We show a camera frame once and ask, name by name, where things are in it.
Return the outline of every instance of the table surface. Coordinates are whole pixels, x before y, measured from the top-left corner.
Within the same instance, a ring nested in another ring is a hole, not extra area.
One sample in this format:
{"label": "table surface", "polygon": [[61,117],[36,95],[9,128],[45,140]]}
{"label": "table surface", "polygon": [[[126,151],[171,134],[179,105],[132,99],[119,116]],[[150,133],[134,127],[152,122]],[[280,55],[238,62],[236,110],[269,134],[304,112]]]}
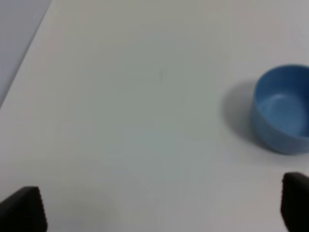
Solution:
{"label": "table surface", "polygon": [[249,128],[266,70],[309,63],[305,0],[54,0],[0,111],[1,197],[51,232],[282,232],[309,156]]}

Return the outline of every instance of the white surface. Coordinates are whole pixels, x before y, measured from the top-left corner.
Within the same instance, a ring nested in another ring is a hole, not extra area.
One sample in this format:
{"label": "white surface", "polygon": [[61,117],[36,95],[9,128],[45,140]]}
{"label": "white surface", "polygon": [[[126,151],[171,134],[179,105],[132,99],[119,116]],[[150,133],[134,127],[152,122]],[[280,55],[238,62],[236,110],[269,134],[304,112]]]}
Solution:
{"label": "white surface", "polygon": [[51,232],[282,232],[255,80],[309,61],[304,0],[55,0],[0,111],[1,196],[42,189]]}
{"label": "white surface", "polygon": [[50,0],[0,1],[0,106]]}

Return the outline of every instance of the gray wall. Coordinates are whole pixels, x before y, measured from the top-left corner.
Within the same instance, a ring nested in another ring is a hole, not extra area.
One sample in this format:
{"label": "gray wall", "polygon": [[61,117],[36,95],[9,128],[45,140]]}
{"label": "gray wall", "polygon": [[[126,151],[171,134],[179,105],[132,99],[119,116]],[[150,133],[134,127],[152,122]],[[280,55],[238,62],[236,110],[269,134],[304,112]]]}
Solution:
{"label": "gray wall", "polygon": [[0,0],[0,106],[51,0]]}

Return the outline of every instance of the bowl rim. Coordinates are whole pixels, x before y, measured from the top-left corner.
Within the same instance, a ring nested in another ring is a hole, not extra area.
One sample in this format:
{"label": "bowl rim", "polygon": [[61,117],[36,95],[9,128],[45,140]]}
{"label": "bowl rim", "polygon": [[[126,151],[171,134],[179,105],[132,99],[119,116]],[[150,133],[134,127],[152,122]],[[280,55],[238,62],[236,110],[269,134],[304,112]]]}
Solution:
{"label": "bowl rim", "polygon": [[257,100],[256,100],[256,93],[257,93],[257,87],[259,86],[259,84],[261,83],[261,80],[264,79],[266,77],[267,74],[269,74],[270,72],[272,71],[276,71],[278,69],[282,69],[282,68],[302,68],[302,69],[306,69],[309,73],[309,66],[307,65],[302,65],[302,64],[285,64],[285,65],[280,65],[280,66],[277,66],[277,67],[274,67],[268,71],[266,71],[259,79],[258,81],[255,83],[255,86],[254,86],[254,91],[253,91],[253,102],[254,102],[254,107],[256,108],[257,112],[259,113],[260,117],[266,122],[266,124],[271,127],[273,130],[281,133],[281,134],[284,134],[285,136],[289,136],[293,139],[297,139],[297,140],[302,140],[302,141],[306,141],[306,142],[309,142],[309,136],[299,136],[299,135],[293,135],[293,134],[290,134],[290,133],[287,133],[287,132],[284,132],[282,131],[280,128],[272,125],[265,117],[264,115],[262,114],[262,112],[260,111],[259,107],[258,107],[258,104],[257,104]]}

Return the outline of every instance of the bowl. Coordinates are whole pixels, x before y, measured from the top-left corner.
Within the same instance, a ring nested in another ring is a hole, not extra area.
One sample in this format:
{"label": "bowl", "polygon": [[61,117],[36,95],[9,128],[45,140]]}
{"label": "bowl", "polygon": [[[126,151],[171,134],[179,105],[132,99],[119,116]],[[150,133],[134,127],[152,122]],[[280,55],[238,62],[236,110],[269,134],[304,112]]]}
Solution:
{"label": "bowl", "polygon": [[309,152],[309,67],[285,65],[265,73],[255,85],[251,121],[273,150]]}

